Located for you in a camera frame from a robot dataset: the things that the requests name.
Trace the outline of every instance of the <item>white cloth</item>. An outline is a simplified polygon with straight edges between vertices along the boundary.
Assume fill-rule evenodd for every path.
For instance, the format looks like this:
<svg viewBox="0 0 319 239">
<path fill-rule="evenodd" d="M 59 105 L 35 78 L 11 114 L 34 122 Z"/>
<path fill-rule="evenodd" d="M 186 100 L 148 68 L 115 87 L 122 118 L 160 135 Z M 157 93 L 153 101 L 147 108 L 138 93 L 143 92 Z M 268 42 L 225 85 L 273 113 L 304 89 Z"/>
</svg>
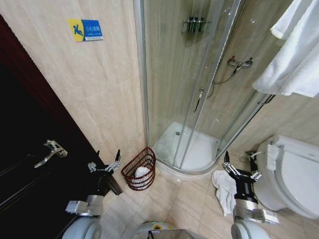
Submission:
<svg viewBox="0 0 319 239">
<path fill-rule="evenodd" d="M 146 167 L 138 167 L 137 170 L 135 171 L 135 177 L 139 178 L 147 174 L 150 170 Z"/>
<path fill-rule="evenodd" d="M 267 94 L 316 96 L 319 93 L 319 0 L 294 0 L 271 32 L 287 41 L 253 87 Z"/>
<path fill-rule="evenodd" d="M 135 177 L 139 178 L 142 177 L 144 175 L 146 175 L 150 170 L 146 167 L 138 167 L 137 170 L 135 171 Z M 146 182 L 140 183 L 140 181 L 145 181 L 145 179 L 132 179 L 132 183 L 134 183 L 135 187 L 140 187 L 140 189 L 144 189 L 143 186 L 147 185 L 150 181 L 147 180 Z"/>
<path fill-rule="evenodd" d="M 214 171 L 211 180 L 216 191 L 216 197 L 224 212 L 224 216 L 232 214 L 236 201 L 234 195 L 236 194 L 236 182 L 224 170 Z"/>
</svg>

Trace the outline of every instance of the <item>dark wooden door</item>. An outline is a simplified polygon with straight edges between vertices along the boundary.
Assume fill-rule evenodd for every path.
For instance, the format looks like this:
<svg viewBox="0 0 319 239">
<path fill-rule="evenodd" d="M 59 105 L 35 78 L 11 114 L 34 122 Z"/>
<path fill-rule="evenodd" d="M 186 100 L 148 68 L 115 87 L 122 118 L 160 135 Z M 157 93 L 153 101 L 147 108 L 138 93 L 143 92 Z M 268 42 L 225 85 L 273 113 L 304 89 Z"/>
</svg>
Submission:
<svg viewBox="0 0 319 239">
<path fill-rule="evenodd" d="M 104 164 L 2 17 L 0 31 L 1 238 L 59 238 L 75 219 L 67 203 L 95 187 L 87 163 Z M 34 168 L 47 139 L 68 155 Z"/>
</svg>

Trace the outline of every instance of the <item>beige marble wall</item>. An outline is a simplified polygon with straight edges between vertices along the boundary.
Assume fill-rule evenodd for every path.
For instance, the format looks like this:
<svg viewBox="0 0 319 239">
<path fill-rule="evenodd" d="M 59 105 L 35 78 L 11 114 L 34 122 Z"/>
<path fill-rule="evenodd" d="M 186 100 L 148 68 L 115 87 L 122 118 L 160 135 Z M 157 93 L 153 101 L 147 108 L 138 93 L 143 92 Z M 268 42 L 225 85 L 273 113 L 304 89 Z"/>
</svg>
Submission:
<svg viewBox="0 0 319 239">
<path fill-rule="evenodd" d="M 146 0 L 150 145 L 173 122 L 183 124 L 209 32 L 181 32 L 190 16 L 213 17 L 210 0 Z"/>
<path fill-rule="evenodd" d="M 145 145 L 132 0 L 3 0 L 0 12 L 105 163 Z M 67 18 L 104 40 L 75 42 Z"/>
<path fill-rule="evenodd" d="M 227 82 L 214 86 L 214 93 L 206 100 L 197 130 L 221 139 L 250 102 L 255 93 L 252 83 L 283 44 L 269 29 L 290 3 L 291 0 L 246 1 L 216 72 L 215 82 L 225 81 L 234 71 L 227 66 L 232 56 L 242 62 L 253 57 L 253 65 L 249 69 L 241 69 Z M 211 61 L 216 47 L 213 45 L 209 53 Z"/>
<path fill-rule="evenodd" d="M 319 146 L 319 98 L 275 96 L 230 146 L 241 155 L 278 133 Z"/>
</svg>

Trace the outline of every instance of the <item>toilet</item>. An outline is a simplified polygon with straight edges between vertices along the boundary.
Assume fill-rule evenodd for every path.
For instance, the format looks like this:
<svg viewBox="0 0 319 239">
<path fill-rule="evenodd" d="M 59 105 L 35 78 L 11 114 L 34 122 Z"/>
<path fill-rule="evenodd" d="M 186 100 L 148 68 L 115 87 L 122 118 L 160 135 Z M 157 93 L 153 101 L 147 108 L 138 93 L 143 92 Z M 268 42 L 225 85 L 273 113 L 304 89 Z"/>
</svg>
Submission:
<svg viewBox="0 0 319 239">
<path fill-rule="evenodd" d="M 319 218 L 319 147 L 274 135 L 258 147 L 254 184 L 259 202 L 272 211 L 289 208 L 310 219 Z"/>
</svg>

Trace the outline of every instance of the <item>door handle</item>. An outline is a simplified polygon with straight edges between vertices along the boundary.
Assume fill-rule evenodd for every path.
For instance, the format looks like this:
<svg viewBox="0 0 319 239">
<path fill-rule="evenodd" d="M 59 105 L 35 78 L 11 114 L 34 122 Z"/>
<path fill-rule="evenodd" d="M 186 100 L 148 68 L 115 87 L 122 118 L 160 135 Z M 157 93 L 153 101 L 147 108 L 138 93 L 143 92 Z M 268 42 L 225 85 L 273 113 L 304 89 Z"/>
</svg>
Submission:
<svg viewBox="0 0 319 239">
<path fill-rule="evenodd" d="M 66 157 L 66 155 L 68 154 L 68 152 L 64 148 L 62 148 L 61 145 L 58 144 L 55 140 L 48 139 L 44 145 L 49 147 L 51 149 L 51 152 L 43 160 L 35 164 L 34 168 L 42 166 L 55 154 L 57 154 L 60 158 Z"/>
<path fill-rule="evenodd" d="M 193 110 L 193 113 L 195 113 L 197 111 L 197 108 L 198 108 L 198 105 L 199 105 L 199 101 L 200 101 L 200 98 L 202 97 L 203 93 L 204 93 L 204 89 L 203 88 L 199 89 L 199 96 L 198 96 L 196 107 Z"/>
</svg>

